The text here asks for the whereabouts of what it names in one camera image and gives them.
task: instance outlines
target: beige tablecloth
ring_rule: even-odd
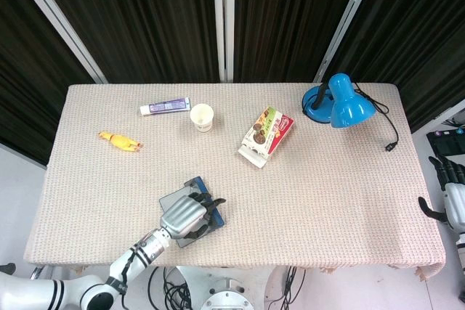
[[[397,89],[361,84],[387,104],[400,142],[382,115],[333,129],[302,114],[314,84],[78,85],[69,89],[25,259],[34,264],[109,264],[153,227],[158,199],[202,176],[226,226],[155,264],[335,268],[419,266],[429,277],[445,263]],[[177,97],[210,104],[213,129],[197,132],[189,112],[142,117],[139,106]],[[295,118],[263,169],[237,153],[266,106]],[[100,131],[141,141],[139,153]]]

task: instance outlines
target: black curtain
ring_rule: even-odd
[[[0,142],[47,164],[68,86],[93,83],[33,0],[0,0]]]
[[[465,0],[363,0],[331,62],[397,85],[411,130],[465,98]]]
[[[312,81],[349,0],[235,0],[234,82]]]
[[[55,0],[111,83],[219,82],[214,0]]]

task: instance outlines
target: paper cup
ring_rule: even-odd
[[[213,122],[213,109],[203,103],[195,105],[190,111],[190,120],[192,120],[198,131],[208,132]]]

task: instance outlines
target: yellow rubber chicken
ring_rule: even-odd
[[[128,137],[121,136],[120,134],[111,134],[109,132],[100,132],[99,136],[103,139],[108,139],[111,144],[127,152],[138,152],[142,144],[140,142],[133,141]]]

